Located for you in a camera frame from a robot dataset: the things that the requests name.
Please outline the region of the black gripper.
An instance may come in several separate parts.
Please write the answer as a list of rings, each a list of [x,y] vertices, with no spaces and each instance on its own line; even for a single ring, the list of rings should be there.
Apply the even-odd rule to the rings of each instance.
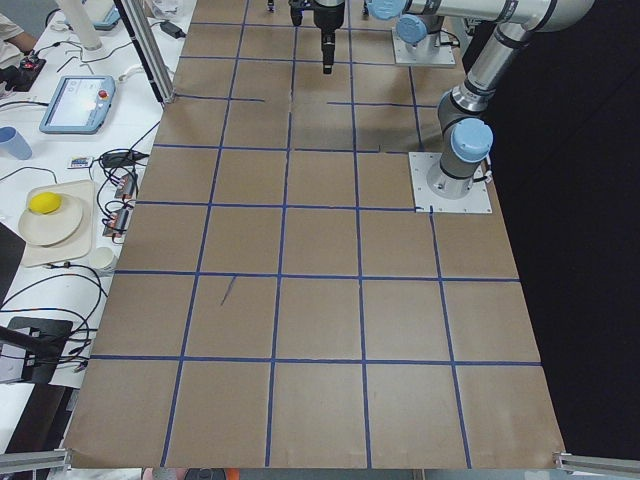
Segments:
[[[314,24],[321,30],[323,74],[330,75],[335,59],[335,31],[342,27],[345,15],[344,0],[313,0]]]

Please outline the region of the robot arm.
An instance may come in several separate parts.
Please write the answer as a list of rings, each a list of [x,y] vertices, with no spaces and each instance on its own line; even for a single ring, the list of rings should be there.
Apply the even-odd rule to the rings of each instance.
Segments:
[[[343,1],[291,1],[293,24],[302,21],[305,11],[321,32],[323,72],[330,74],[335,59],[336,31],[344,23]],[[380,21],[395,22],[391,38],[395,63],[402,66],[453,68],[455,39],[443,30],[444,18],[427,12],[425,1],[365,1],[363,14]]]
[[[481,115],[501,76],[536,32],[555,32],[577,23],[591,1],[370,1],[369,13],[379,20],[412,20],[417,16],[472,17],[495,24],[464,81],[446,92],[437,115],[443,136],[439,164],[431,167],[427,184],[437,195],[460,199],[468,194],[478,165],[493,143],[491,128]]]

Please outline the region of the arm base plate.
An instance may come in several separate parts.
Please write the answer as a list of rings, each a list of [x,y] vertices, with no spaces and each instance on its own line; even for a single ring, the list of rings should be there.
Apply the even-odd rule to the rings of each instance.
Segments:
[[[425,66],[431,68],[454,68],[451,38],[441,32],[427,35],[417,44],[409,44],[392,31],[395,63],[404,66]]]
[[[439,152],[410,152],[409,168],[416,212],[491,214],[482,165],[467,179],[454,179],[441,170]]]

